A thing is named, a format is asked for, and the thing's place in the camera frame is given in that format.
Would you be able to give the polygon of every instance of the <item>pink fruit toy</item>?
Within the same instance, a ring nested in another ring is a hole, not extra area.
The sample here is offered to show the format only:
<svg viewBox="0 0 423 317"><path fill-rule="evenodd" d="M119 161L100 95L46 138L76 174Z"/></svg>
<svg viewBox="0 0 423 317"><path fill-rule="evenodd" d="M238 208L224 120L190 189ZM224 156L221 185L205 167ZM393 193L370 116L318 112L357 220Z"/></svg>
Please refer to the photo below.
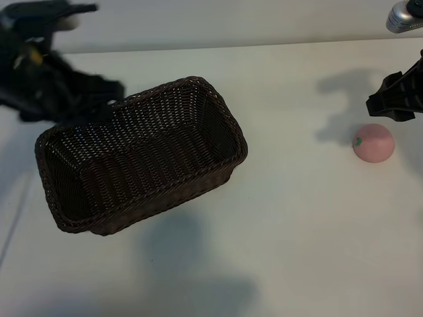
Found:
<svg viewBox="0 0 423 317"><path fill-rule="evenodd" d="M358 130L352 140L352 147L362 160L379 163L392 155L395 149L395 141L386 127L372 123Z"/></svg>

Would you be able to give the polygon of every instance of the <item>brown wicker basket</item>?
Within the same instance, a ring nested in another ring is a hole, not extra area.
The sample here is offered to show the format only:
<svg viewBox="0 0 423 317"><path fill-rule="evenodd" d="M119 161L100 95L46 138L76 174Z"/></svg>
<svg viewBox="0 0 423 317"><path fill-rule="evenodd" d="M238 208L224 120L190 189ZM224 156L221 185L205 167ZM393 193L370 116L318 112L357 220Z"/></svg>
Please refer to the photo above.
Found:
<svg viewBox="0 0 423 317"><path fill-rule="evenodd" d="M107 235L226 183L247 144L215 89L188 77L128 97L111 123L53 127L35 153L58 227Z"/></svg>

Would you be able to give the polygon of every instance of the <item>white table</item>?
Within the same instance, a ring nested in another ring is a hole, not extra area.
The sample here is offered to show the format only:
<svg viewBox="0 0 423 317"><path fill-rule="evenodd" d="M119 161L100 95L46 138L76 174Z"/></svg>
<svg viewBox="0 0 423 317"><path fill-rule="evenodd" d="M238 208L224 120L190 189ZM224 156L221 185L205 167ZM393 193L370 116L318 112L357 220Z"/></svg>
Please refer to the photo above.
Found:
<svg viewBox="0 0 423 317"><path fill-rule="evenodd" d="M128 93L205 77L249 156L226 185L107 237L58 230L38 175L22 180L30 185L0 267L0 316L423 316L423 115L397 123L365 106L421 47L409 39L70 55ZM350 147L370 122L397 142L381 164ZM10 133L22 151L25 129Z"/></svg>

